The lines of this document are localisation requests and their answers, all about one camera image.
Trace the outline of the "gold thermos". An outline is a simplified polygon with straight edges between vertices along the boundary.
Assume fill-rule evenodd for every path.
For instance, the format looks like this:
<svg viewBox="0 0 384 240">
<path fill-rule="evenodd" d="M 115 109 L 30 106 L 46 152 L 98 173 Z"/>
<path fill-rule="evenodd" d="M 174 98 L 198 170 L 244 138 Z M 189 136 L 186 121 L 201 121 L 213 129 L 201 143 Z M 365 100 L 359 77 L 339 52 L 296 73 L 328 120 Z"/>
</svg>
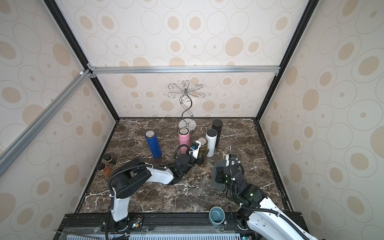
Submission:
<svg viewBox="0 0 384 240">
<path fill-rule="evenodd" d="M 209 151 L 208 150 L 208 141 L 206 138 L 199 138 L 198 142 L 201 143 L 199 153 L 198 153 L 198 158 L 202 159 L 202 158 L 205 158 L 208 154 L 208 151 Z"/>
</svg>

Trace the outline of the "grey wiping cloth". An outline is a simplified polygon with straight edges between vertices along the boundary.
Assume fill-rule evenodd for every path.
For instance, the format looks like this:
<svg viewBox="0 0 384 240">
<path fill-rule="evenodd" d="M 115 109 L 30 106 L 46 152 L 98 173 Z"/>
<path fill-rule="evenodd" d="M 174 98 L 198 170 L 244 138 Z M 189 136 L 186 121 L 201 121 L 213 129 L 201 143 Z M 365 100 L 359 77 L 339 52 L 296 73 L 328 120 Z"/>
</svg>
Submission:
<svg viewBox="0 0 384 240">
<path fill-rule="evenodd" d="M 221 191 L 225 192 L 227 189 L 226 175 L 224 168 L 226 167 L 226 160 L 219 160 L 215 163 L 212 171 L 212 182 L 213 186 Z"/>
</svg>

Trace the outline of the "pink thermos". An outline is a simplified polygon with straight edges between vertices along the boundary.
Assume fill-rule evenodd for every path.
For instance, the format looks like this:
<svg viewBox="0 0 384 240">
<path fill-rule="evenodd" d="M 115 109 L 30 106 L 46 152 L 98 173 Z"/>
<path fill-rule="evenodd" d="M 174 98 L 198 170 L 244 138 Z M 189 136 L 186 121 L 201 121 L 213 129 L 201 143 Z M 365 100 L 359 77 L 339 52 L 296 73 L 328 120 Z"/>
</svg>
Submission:
<svg viewBox="0 0 384 240">
<path fill-rule="evenodd" d="M 180 145 L 187 145 L 188 147 L 181 147 L 181 154 L 186 154 L 190 147 L 190 130 L 186 127 L 179 129 L 179 142 Z"/>
</svg>

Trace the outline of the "white thermos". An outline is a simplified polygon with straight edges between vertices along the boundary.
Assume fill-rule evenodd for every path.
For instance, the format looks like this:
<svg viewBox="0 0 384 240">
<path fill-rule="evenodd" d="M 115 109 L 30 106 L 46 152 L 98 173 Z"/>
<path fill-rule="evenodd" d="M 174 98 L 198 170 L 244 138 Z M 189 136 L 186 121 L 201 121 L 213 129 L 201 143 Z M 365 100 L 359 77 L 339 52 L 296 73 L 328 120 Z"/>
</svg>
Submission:
<svg viewBox="0 0 384 240">
<path fill-rule="evenodd" d="M 214 155 L 217 136 L 218 136 L 218 132 L 215 129 L 209 129 L 206 132 L 208 158 L 211 158 Z"/>
</svg>

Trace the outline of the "black thermos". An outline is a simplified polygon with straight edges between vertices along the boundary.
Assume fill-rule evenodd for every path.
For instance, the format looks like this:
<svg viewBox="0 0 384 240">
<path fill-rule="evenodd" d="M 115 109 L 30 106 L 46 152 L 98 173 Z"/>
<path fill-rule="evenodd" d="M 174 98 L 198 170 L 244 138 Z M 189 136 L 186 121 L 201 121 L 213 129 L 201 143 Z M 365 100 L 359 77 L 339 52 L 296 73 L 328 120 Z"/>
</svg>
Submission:
<svg viewBox="0 0 384 240">
<path fill-rule="evenodd" d="M 220 120 L 220 119 L 214 119 L 213 120 L 213 122 L 212 122 L 212 129 L 217 131 L 217 139 L 216 139 L 215 147 L 217 147 L 219 145 L 220 138 L 221 138 L 222 127 L 223 127 L 223 121 L 222 120 Z"/>
</svg>

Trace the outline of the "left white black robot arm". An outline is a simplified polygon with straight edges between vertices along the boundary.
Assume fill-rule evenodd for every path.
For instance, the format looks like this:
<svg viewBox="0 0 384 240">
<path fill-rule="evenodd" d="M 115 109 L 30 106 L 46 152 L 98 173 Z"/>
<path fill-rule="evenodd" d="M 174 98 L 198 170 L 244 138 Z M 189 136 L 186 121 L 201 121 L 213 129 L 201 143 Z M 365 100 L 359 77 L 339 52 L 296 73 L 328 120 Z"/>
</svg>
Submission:
<svg viewBox="0 0 384 240">
<path fill-rule="evenodd" d="M 119 222 L 128 217 L 130 197 L 145 183 L 160 183 L 175 185 L 195 165 L 201 166 L 205 157 L 194 158 L 190 154 L 181 154 L 174 157 L 174 163 L 166 167 L 157 167 L 145 163 L 141 158 L 123 165 L 114 171 L 107 183 L 110 197 L 110 212 L 114 222 Z"/>
</svg>

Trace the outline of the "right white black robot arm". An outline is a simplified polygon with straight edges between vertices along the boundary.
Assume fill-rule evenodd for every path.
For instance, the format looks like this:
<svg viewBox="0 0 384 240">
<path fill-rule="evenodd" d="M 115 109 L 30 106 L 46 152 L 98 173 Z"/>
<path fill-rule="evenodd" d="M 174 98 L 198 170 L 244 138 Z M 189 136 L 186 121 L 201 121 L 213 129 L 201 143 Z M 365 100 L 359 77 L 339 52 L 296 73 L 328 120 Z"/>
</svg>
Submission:
<svg viewBox="0 0 384 240">
<path fill-rule="evenodd" d="M 231 200 L 240 207 L 236 218 L 239 227 L 248 228 L 267 240 L 316 239 L 280 210 L 263 190 L 249 184 L 240 164 L 218 161 L 212 177 L 215 187 L 230 194 Z"/>
</svg>

